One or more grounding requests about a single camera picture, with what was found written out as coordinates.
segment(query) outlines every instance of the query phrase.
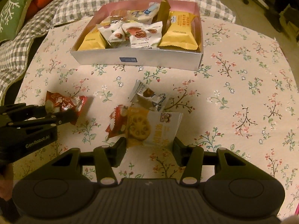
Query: human hand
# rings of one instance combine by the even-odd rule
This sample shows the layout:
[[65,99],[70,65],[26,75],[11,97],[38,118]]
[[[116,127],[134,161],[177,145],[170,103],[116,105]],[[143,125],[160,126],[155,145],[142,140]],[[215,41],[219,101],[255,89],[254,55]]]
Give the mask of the human hand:
[[13,192],[13,165],[5,166],[2,175],[0,174],[0,198],[8,201]]

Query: open cardboard box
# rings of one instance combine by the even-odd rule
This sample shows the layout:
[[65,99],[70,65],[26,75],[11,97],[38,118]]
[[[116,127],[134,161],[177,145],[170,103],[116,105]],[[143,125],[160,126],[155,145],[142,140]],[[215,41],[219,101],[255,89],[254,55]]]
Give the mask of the open cardboard box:
[[180,51],[167,49],[93,49],[77,51],[85,36],[101,21],[108,17],[113,10],[145,10],[150,2],[161,0],[128,0],[103,5],[87,24],[76,43],[71,54],[81,65],[109,64],[109,65],[142,65],[161,66],[197,71],[203,57],[203,36],[199,8],[196,2],[168,0],[171,11],[189,12],[197,15],[192,22],[192,34],[199,45],[194,51]]

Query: white snowflake pattern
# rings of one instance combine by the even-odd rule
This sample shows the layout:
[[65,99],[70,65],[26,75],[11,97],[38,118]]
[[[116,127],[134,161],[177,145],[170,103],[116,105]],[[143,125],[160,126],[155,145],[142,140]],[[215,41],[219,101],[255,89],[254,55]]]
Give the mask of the white snowflake pattern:
[[3,25],[8,25],[14,15],[14,8],[20,8],[19,0],[8,0],[0,13],[0,32],[3,31]]

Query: cracker image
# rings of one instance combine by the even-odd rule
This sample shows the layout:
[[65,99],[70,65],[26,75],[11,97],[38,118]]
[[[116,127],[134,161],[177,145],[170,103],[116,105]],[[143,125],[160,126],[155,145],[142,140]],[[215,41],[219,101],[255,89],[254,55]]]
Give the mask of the cracker image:
[[140,113],[130,116],[128,131],[133,138],[139,141],[144,141],[148,138],[151,132],[151,127],[146,116]]

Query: biscuit packet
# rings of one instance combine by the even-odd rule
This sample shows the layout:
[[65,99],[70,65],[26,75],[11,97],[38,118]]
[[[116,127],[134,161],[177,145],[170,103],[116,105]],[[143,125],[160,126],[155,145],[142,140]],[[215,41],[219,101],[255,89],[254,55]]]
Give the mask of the biscuit packet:
[[136,80],[135,86],[129,96],[130,102],[151,111],[162,111],[168,99],[168,94],[156,94],[140,80]]
[[196,17],[188,12],[170,12],[170,27],[159,46],[177,46],[187,50],[197,50],[198,44],[192,34],[191,22]]
[[128,108],[126,127],[127,148],[137,145],[164,147],[172,151],[173,140],[183,113],[155,112],[143,108]]
[[124,105],[118,105],[110,114],[110,123],[106,128],[108,139],[125,133],[128,121],[127,110],[128,107]]
[[45,109],[49,113],[58,113],[67,110],[75,111],[77,118],[72,121],[71,124],[75,125],[79,115],[82,112],[83,106],[86,104],[88,97],[78,96],[78,97],[67,97],[60,93],[51,93],[47,91]]
[[160,8],[159,3],[150,3],[149,7],[143,11],[130,11],[128,20],[134,20],[143,24],[151,24]]
[[162,38],[162,21],[146,25],[142,23],[127,23],[122,25],[130,37],[131,48],[156,48]]
[[84,38],[78,50],[105,49],[106,41],[95,26]]

